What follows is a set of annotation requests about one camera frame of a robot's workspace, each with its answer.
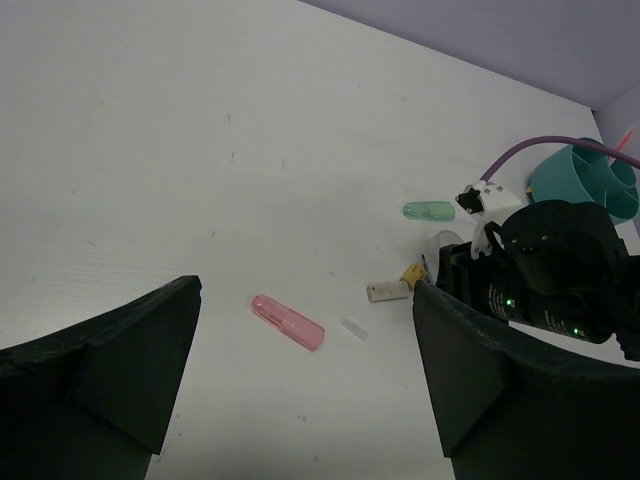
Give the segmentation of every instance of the teal container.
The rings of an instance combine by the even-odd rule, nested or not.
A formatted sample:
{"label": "teal container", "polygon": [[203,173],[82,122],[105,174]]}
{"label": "teal container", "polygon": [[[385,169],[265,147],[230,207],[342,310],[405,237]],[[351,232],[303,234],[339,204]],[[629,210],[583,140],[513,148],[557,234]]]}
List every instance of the teal container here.
{"label": "teal container", "polygon": [[640,206],[636,175],[630,165],[621,160],[609,165],[606,155],[573,145],[561,148],[538,165],[530,186],[535,202],[599,203],[614,225],[631,220]]}

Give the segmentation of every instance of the white eraser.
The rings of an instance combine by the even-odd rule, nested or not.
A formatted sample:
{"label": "white eraser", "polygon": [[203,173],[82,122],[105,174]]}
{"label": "white eraser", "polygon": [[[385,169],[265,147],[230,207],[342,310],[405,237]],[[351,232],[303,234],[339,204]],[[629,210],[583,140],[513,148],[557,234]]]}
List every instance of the white eraser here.
{"label": "white eraser", "polygon": [[362,328],[360,325],[357,325],[356,323],[352,322],[351,320],[349,320],[348,318],[344,318],[342,320],[341,325],[346,328],[347,330],[349,330],[351,333],[353,333],[356,337],[358,337],[360,340],[362,340],[363,342],[367,339],[367,337],[369,336],[369,332],[367,332],[364,328]]}
{"label": "white eraser", "polygon": [[410,296],[411,290],[409,290],[409,285],[403,280],[370,283],[367,285],[367,297],[369,297],[370,303],[401,300],[403,298],[409,298]]}

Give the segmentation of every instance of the purple cable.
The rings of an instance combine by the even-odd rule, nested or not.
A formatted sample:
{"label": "purple cable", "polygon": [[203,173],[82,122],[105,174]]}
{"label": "purple cable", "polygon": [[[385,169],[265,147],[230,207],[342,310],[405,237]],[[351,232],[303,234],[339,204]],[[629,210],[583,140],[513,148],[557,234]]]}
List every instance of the purple cable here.
{"label": "purple cable", "polygon": [[640,169],[640,160],[636,160],[629,155],[625,155],[622,152],[614,150],[613,148],[605,147],[600,145],[599,143],[595,143],[590,140],[582,140],[579,138],[571,138],[571,137],[558,137],[553,135],[548,135],[544,137],[534,137],[529,140],[525,140],[524,142],[520,142],[517,145],[511,147],[509,150],[504,152],[498,160],[493,162],[493,165],[489,167],[489,169],[480,177],[480,180],[484,180],[485,182],[489,181],[491,177],[498,171],[502,165],[507,163],[511,157],[513,157],[520,150],[524,150],[527,147],[531,147],[532,145],[539,145],[540,143],[566,143],[567,145],[575,145],[576,147],[582,147],[589,150],[594,150],[596,152],[603,153],[609,157],[616,158],[618,160],[622,160],[625,163],[628,163],[634,168]]}

